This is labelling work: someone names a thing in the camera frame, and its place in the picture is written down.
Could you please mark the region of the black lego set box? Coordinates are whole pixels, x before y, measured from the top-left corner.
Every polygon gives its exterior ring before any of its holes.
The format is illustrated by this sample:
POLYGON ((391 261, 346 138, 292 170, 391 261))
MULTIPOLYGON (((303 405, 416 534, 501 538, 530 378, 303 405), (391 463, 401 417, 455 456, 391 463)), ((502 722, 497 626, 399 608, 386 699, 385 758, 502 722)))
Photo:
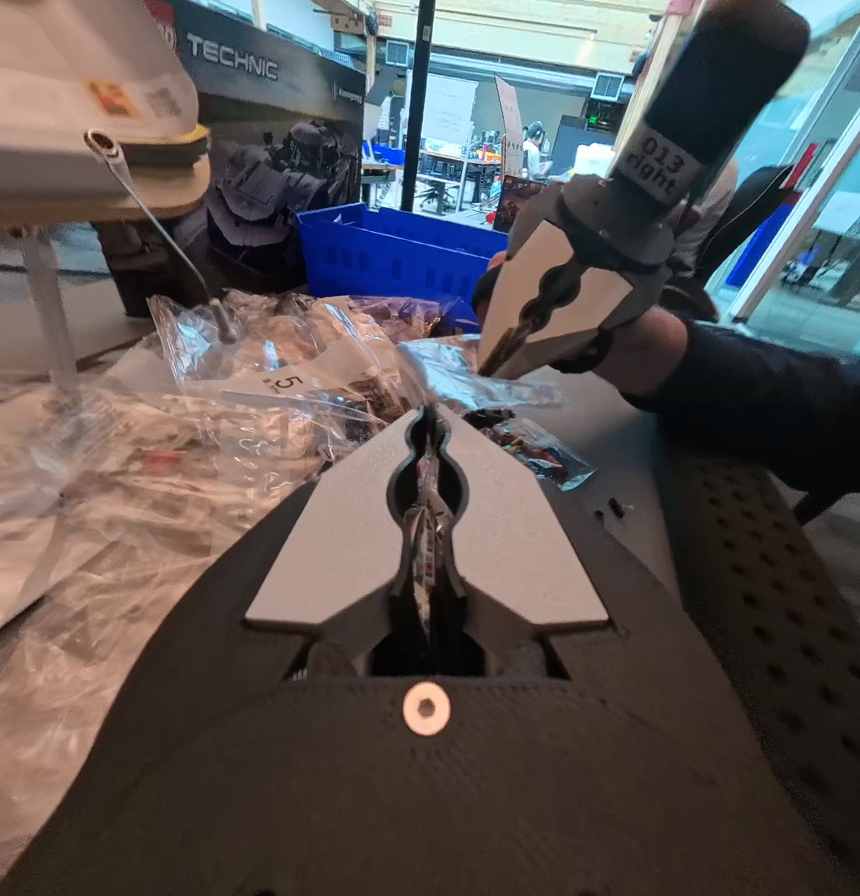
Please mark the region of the black lego set box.
POLYGON ((364 74, 194 2, 146 6, 211 135, 206 194, 163 227, 212 297, 303 285, 299 215, 360 196, 364 74))

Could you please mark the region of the small printed box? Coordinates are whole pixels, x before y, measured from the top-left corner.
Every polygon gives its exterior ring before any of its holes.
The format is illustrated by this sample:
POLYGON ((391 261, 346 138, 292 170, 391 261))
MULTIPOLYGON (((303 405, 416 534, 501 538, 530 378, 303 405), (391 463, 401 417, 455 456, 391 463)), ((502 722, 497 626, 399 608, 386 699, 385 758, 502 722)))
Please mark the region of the small printed box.
POLYGON ((498 206, 491 220, 492 229, 509 233, 518 214, 545 186, 545 183, 520 176, 503 176, 498 206))

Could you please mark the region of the clear bag of pieces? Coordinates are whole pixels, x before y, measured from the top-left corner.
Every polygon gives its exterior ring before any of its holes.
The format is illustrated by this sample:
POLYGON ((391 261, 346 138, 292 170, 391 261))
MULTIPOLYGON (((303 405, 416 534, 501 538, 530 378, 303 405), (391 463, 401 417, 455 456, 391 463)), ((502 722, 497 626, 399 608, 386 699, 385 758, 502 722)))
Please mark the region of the clear bag of pieces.
MULTIPOLYGON (((432 406, 441 406, 464 420, 464 414, 473 410, 509 409, 517 416, 525 417, 527 410, 559 408, 562 404, 561 391, 550 383, 522 383, 496 376, 488 378, 479 375, 476 370, 478 344, 478 337, 469 336, 404 342, 399 347, 403 366, 408 368, 412 378, 413 396, 421 399, 416 405, 417 409, 430 410, 432 406)), ((491 442, 482 432, 478 432, 491 442)), ((519 464, 532 472, 520 462, 519 464)), ((432 644, 431 600, 435 587, 441 583, 441 575, 437 570, 433 546, 435 524, 430 507, 431 472, 433 469, 430 466, 429 424, 426 448, 417 467, 419 514, 415 533, 417 540, 413 559, 413 581, 420 618, 426 625, 432 644)), ((543 488, 544 484, 551 485, 535 475, 534 477, 543 488)))

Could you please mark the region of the person's right hand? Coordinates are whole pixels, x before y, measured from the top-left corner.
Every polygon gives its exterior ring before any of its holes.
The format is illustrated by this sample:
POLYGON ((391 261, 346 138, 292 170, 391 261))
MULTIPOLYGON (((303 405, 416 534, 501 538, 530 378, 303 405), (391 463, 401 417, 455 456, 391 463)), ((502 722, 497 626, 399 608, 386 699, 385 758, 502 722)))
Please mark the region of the person's right hand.
POLYGON ((631 398, 654 394, 682 363, 689 330, 663 308, 648 309, 614 331, 611 348, 594 374, 631 398))

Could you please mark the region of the black vertical post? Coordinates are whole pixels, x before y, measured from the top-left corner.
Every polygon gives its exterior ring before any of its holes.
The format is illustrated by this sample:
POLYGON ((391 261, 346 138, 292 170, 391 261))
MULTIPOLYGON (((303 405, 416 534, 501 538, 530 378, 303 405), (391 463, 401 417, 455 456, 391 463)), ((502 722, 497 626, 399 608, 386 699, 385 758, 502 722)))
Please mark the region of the black vertical post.
POLYGON ((406 129, 405 166, 400 202, 400 209, 408 213, 413 211, 416 176, 420 161, 435 6, 435 1, 420 1, 417 9, 414 61, 406 129))

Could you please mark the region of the beige book stand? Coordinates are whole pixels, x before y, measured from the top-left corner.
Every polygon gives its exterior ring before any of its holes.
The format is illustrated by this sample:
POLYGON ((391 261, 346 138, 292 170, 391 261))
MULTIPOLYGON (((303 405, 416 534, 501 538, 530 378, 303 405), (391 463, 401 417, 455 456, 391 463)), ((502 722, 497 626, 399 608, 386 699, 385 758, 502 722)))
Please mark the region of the beige book stand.
POLYGON ((122 195, 88 146, 67 156, 0 153, 0 225, 110 219, 128 207, 122 195))

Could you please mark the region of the clear bag of lego wheels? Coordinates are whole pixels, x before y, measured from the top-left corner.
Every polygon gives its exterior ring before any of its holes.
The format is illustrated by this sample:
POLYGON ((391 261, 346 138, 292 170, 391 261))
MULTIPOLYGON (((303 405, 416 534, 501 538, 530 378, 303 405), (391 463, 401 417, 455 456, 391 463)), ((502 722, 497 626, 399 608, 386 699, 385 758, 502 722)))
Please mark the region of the clear bag of lego wheels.
POLYGON ((350 447, 303 399, 0 390, 0 689, 112 687, 209 563, 350 447))

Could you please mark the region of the person's right forearm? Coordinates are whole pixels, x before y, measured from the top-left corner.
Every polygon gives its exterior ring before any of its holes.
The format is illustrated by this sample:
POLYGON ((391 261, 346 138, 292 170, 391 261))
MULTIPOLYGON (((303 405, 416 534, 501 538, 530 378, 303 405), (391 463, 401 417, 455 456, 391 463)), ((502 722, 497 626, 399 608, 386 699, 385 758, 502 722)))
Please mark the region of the person's right forearm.
POLYGON ((646 395, 621 389, 630 404, 688 444, 760 465, 798 491, 860 494, 860 357, 684 327, 678 365, 646 395))

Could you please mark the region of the brown cardboard sheet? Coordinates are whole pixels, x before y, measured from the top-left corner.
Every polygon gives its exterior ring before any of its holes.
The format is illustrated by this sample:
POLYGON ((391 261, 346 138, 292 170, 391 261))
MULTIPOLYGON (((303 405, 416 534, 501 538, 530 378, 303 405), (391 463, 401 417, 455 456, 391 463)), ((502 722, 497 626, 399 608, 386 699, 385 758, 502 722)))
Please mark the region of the brown cardboard sheet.
POLYGON ((496 94, 503 117, 502 174, 522 176, 524 137, 515 88, 498 74, 494 75, 496 94))

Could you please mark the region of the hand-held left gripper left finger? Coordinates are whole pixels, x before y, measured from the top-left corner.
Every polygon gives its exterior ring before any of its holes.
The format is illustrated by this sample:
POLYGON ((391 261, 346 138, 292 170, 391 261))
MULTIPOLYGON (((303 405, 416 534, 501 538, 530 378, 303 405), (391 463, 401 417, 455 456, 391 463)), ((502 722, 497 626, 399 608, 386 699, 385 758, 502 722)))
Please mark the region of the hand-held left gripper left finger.
POLYGON ((427 408, 405 413, 312 487, 245 613, 254 629, 302 638, 288 677, 324 652, 361 676, 431 671, 413 581, 430 423, 427 408))

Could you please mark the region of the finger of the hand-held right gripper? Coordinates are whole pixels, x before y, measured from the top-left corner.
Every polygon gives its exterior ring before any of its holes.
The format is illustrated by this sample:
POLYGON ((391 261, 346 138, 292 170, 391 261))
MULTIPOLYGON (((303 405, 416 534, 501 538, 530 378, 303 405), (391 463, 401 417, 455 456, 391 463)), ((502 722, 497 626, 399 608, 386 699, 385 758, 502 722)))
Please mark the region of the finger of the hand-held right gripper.
POLYGON ((517 359, 517 379, 538 368, 581 355, 598 334, 605 319, 628 297, 633 286, 613 271, 584 268, 579 271, 579 295, 554 313, 541 335, 531 337, 517 359))
POLYGON ((579 264, 567 234, 542 221, 498 269, 477 353, 480 375, 512 376, 517 359, 579 295, 579 264))

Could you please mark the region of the whiteboard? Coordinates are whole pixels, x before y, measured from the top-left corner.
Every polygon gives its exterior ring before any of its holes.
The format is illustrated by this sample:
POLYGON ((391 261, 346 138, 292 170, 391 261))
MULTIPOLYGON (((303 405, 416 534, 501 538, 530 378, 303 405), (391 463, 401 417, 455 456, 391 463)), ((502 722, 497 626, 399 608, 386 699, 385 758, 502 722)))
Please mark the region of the whiteboard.
POLYGON ((473 133, 477 87, 476 81, 428 74, 422 138, 467 145, 473 133))

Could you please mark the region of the dark perforated panel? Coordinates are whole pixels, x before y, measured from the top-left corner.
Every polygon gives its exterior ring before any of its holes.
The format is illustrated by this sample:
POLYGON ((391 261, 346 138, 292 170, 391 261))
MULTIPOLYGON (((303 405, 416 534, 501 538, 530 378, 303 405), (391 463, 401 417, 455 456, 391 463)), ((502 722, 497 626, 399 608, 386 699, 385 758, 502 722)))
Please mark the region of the dark perforated panel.
POLYGON ((860 626, 768 474, 665 440, 682 601, 827 856, 860 881, 860 626))

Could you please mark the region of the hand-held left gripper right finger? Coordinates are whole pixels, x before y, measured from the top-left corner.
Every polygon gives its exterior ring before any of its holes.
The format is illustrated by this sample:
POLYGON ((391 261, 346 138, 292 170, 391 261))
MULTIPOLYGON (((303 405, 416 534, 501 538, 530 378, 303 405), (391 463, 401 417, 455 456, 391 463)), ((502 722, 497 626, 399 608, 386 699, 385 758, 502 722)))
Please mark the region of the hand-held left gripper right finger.
POLYGON ((430 408, 430 466, 441 672, 570 677, 555 637, 611 618, 544 488, 441 406, 430 408))

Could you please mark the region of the blue plastic bin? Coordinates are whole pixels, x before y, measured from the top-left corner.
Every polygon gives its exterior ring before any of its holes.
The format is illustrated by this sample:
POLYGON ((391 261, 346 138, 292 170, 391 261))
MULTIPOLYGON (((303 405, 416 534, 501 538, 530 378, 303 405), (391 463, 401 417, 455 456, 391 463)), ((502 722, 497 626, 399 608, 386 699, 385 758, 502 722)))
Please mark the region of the blue plastic bin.
POLYGON ((479 331, 475 285, 507 235, 363 203, 306 211, 298 223, 312 296, 428 300, 448 330, 479 331))

